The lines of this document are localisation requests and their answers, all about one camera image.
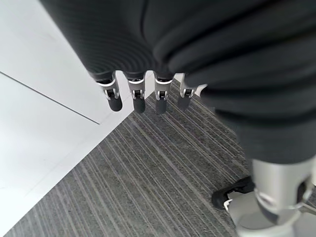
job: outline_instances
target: silver metal joint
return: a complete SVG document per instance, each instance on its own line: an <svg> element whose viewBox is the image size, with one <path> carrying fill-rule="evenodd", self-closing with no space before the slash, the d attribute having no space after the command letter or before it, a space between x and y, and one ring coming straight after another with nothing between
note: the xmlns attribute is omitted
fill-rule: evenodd
<svg viewBox="0 0 316 237"><path fill-rule="evenodd" d="M163 98L163 100L168 99L172 80L173 79L169 81L159 81L155 78L155 94L157 100L161 100L161 98Z"/></svg>
<svg viewBox="0 0 316 237"><path fill-rule="evenodd" d="M181 84L180 84L180 96L182 98L184 98L186 96L186 92L187 91L190 91L190 94L189 94L189 98L192 98L192 96L194 95L194 93L196 92L197 90L197 87L190 87L190 86L187 86L185 83L184 83L184 80L182 80Z"/></svg>
<svg viewBox="0 0 316 237"><path fill-rule="evenodd" d="M140 79L137 81L128 80L129 90L132 94L132 98L136 100L136 91L140 92L139 98L145 98L145 79Z"/></svg>
<svg viewBox="0 0 316 237"><path fill-rule="evenodd" d="M253 160L254 194L271 213L297 209L312 193L315 158L296 164L275 164Z"/></svg>
<svg viewBox="0 0 316 237"><path fill-rule="evenodd" d="M115 99L119 98L119 84L115 75L113 76L113 81L111 81L110 83L103 84L103 83L97 82L97 84L102 87L102 90L104 91L105 96L107 97L108 100L111 100L111 95L110 95L111 91L113 91Z"/></svg>

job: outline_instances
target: floor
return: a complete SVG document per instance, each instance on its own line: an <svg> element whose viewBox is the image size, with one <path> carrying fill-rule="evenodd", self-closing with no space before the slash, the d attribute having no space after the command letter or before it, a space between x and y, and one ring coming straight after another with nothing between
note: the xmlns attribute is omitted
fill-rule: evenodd
<svg viewBox="0 0 316 237"><path fill-rule="evenodd" d="M234 237L213 191L248 174L234 134L192 99L130 114L5 237Z"/></svg>

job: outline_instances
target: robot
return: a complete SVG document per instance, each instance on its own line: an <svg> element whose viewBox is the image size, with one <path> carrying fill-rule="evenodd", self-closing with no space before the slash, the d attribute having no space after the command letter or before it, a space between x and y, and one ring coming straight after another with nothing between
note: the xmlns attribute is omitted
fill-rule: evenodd
<svg viewBox="0 0 316 237"><path fill-rule="evenodd" d="M179 107L196 87L237 135L252 167L216 192L241 237L311 237L315 209L316 4L314 0L41 0L110 107L122 108L115 71L145 110L144 74L155 72L157 113L175 73Z"/></svg>

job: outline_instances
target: striped carpet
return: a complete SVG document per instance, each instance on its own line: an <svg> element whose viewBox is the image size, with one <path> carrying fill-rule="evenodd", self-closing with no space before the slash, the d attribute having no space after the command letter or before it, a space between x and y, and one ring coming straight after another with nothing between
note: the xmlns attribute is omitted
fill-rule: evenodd
<svg viewBox="0 0 316 237"><path fill-rule="evenodd" d="M198 97L177 107L174 82L168 112L130 114L6 237L231 237L213 191L247 175L233 133Z"/></svg>

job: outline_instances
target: gray carpet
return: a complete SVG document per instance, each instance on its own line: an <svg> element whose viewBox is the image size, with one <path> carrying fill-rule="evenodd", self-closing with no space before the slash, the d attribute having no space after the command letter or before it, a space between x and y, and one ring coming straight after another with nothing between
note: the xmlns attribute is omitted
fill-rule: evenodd
<svg viewBox="0 0 316 237"><path fill-rule="evenodd" d="M132 113L6 237L231 237L213 191L247 175L234 134L194 97L168 112Z"/></svg>

